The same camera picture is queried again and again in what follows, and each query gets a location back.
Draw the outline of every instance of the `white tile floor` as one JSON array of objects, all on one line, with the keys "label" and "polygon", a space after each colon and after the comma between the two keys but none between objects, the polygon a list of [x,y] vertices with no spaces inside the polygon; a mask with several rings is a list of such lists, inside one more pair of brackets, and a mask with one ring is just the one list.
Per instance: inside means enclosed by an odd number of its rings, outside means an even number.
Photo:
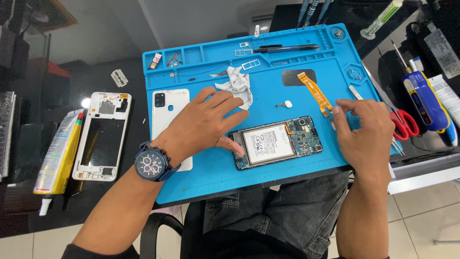
[{"label": "white tile floor", "polygon": [[[188,204],[175,217],[183,222]],[[390,257],[398,259],[460,258],[460,245],[434,246],[433,240],[460,240],[460,185],[445,182],[388,196]],[[58,259],[81,225],[0,239],[2,258]],[[180,236],[162,226],[157,258],[178,259]],[[329,258],[338,257],[335,233]],[[140,236],[134,242],[139,251]]]}]

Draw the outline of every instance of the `smartphone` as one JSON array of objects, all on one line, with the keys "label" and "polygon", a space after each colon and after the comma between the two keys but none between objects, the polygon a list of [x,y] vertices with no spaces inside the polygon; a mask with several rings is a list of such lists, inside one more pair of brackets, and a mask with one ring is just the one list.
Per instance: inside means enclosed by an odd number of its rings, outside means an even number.
[{"label": "smartphone", "polygon": [[108,182],[116,179],[130,107],[129,94],[91,95],[72,178]]},{"label": "smartphone", "polygon": [[235,166],[240,171],[322,151],[310,116],[232,131],[229,138],[243,148],[242,158],[233,154]]},{"label": "smartphone", "polygon": [[[190,93],[188,89],[153,92],[152,139],[158,137],[189,102]],[[189,171],[192,167],[193,158],[189,157],[182,162],[178,172]]]}]

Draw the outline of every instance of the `wristwatch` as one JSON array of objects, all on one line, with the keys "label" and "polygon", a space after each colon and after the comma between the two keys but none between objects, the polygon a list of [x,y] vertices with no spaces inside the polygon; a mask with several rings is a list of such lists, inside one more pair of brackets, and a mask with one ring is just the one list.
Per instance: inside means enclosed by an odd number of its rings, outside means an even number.
[{"label": "wristwatch", "polygon": [[151,147],[152,141],[146,141],[139,145],[141,149],[134,156],[134,167],[140,177],[146,180],[161,182],[169,179],[180,168],[172,168],[169,164],[171,158],[166,156],[166,150],[158,146]]}]

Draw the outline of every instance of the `red scissor handle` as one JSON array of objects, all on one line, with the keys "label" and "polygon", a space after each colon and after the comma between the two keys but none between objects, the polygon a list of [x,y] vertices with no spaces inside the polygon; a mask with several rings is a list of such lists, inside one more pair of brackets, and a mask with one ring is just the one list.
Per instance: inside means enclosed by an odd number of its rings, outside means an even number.
[{"label": "red scissor handle", "polygon": [[402,122],[399,120],[398,116],[394,113],[390,113],[390,119],[395,123],[396,128],[401,132],[401,135],[398,135],[396,132],[393,133],[393,136],[397,140],[406,140],[409,137],[417,136],[420,133],[420,129],[415,122],[414,118],[410,116],[407,112],[403,110],[396,111],[401,117]]}]

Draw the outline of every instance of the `phone battery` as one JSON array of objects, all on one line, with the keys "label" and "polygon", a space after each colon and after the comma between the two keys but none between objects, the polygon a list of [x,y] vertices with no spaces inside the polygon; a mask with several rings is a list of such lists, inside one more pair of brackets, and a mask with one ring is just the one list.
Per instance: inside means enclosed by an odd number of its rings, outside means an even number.
[{"label": "phone battery", "polygon": [[251,165],[294,155],[285,123],[242,132]]}]

